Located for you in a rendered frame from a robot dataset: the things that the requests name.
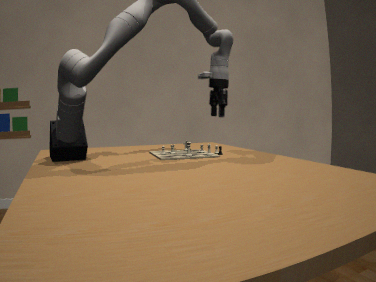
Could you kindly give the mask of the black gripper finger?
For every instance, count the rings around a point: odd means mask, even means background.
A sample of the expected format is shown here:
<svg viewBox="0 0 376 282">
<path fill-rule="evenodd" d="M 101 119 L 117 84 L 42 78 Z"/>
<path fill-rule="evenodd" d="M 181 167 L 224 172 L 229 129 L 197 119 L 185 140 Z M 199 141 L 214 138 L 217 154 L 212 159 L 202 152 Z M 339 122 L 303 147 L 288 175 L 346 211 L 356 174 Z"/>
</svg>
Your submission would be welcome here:
<svg viewBox="0 0 376 282">
<path fill-rule="evenodd" d="M 228 105 L 228 91 L 221 89 L 220 90 L 220 99 L 218 99 L 217 92 L 214 92 L 214 96 L 216 97 L 216 102 L 219 105 L 218 117 L 224 118 L 225 107 Z"/>
<path fill-rule="evenodd" d="M 214 100 L 214 92 L 213 90 L 210 90 L 210 101 L 209 105 L 211 105 L 211 116 L 217 116 L 217 105 L 218 103 L 215 102 Z M 216 103 L 216 104 L 215 104 Z"/>
</svg>

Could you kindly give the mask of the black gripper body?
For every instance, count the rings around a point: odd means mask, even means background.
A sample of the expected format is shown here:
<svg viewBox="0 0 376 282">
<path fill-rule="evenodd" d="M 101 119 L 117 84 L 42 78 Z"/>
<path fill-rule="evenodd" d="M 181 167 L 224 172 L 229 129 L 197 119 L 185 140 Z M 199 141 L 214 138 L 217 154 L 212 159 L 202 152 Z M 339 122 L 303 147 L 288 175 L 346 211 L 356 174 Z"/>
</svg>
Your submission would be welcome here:
<svg viewBox="0 0 376 282">
<path fill-rule="evenodd" d="M 218 99 L 220 99 L 220 89 L 228 88 L 228 81 L 226 79 L 209 79 L 209 87 L 214 88 L 213 92 L 217 92 Z"/>
</svg>

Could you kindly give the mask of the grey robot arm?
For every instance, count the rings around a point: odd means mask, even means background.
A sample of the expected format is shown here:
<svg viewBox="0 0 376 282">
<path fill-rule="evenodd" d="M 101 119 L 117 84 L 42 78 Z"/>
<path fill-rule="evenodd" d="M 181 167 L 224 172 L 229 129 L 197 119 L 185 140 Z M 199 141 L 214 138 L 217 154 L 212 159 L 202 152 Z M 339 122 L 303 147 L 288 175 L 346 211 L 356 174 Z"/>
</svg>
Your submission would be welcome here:
<svg viewBox="0 0 376 282">
<path fill-rule="evenodd" d="M 93 56 L 89 58 L 83 52 L 71 49 L 62 57 L 57 84 L 59 92 L 57 140 L 71 143 L 79 139 L 87 94 L 84 86 L 93 80 L 114 54 L 144 28 L 154 11 L 172 3 L 179 4 L 187 11 L 190 21 L 202 32 L 209 45 L 219 47 L 218 51 L 211 54 L 210 73 L 200 73 L 198 79 L 207 77 L 229 80 L 228 58 L 233 35 L 229 30 L 217 30 L 217 23 L 196 0 L 138 0 L 109 23 L 104 41 Z"/>
</svg>

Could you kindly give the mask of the black and cream chessboard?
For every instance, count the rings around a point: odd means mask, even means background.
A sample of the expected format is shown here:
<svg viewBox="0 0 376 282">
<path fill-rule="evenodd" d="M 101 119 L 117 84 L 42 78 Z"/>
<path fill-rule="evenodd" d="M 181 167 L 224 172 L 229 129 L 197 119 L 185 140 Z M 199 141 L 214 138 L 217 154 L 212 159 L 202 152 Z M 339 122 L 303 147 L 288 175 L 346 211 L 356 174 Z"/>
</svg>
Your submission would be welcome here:
<svg viewBox="0 0 376 282">
<path fill-rule="evenodd" d="M 220 155 L 212 153 L 212 155 L 206 155 L 208 151 L 204 151 L 204 153 L 199 153 L 201 149 L 190 149 L 191 154 L 193 156 L 185 156 L 187 151 L 184 150 L 174 150 L 176 154 L 170 154 L 171 150 L 165 151 L 166 154 L 161 154 L 162 151 L 149 151 L 150 154 L 154 155 L 160 160 L 176 160 L 176 159 L 196 159 L 196 158 L 214 158 L 220 157 Z M 186 157 L 186 158 L 179 158 L 179 157 Z"/>
</svg>

